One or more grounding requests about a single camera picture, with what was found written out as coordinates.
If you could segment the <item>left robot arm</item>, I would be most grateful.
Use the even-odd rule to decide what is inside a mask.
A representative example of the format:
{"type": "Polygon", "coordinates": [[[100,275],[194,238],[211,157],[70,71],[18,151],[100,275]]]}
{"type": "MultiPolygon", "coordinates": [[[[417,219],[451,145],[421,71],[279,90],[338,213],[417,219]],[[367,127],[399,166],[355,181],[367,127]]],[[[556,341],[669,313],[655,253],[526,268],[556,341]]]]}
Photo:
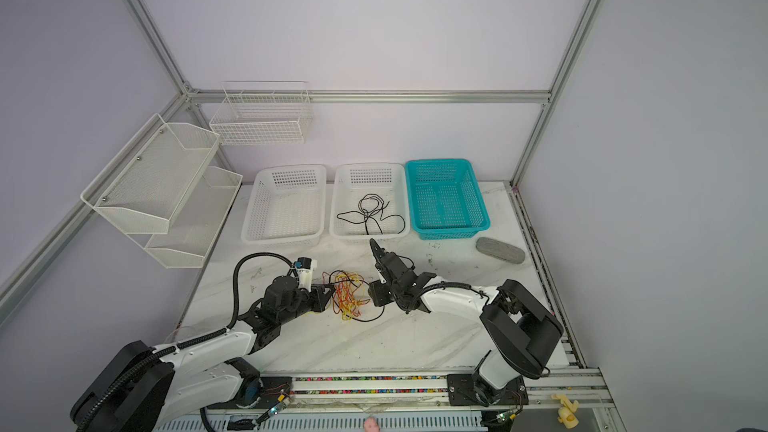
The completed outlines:
{"type": "Polygon", "coordinates": [[[234,268],[226,326],[181,342],[148,346],[138,340],[122,347],[73,405],[77,430],[151,431],[192,410],[245,396],[259,380],[246,356],[274,341],[288,322],[323,312],[335,293],[333,285],[312,281],[312,259],[282,257],[287,273],[243,311],[240,271],[259,256],[247,255],[234,268]]]}

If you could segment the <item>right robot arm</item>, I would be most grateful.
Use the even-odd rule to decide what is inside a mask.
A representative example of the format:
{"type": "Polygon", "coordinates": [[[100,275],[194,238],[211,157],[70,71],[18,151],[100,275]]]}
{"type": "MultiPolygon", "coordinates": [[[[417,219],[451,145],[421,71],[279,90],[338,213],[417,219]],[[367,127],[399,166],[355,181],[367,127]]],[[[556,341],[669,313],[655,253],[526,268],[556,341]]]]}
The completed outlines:
{"type": "Polygon", "coordinates": [[[564,327],[522,283],[507,279],[487,287],[448,281],[434,273],[418,273],[374,239],[369,245],[379,274],[369,286],[375,305],[393,303],[406,314],[450,314],[480,324],[490,337],[493,348],[471,374],[472,402],[496,405],[518,379],[538,380],[550,374],[548,364],[564,327]]]}

